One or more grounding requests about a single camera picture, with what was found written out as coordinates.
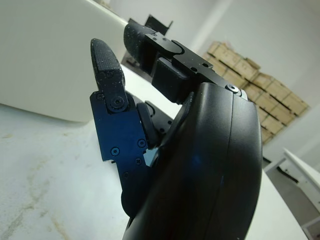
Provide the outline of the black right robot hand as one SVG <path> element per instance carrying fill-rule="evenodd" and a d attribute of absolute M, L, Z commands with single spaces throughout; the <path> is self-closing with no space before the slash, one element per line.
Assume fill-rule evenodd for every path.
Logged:
<path fill-rule="evenodd" d="M 181 109 L 174 119 L 135 103 L 115 54 L 90 42 L 90 96 L 101 157 L 116 163 L 125 240 L 243 240 L 257 206 L 262 136 L 256 106 L 213 65 L 138 23 L 124 45 L 152 85 Z"/>

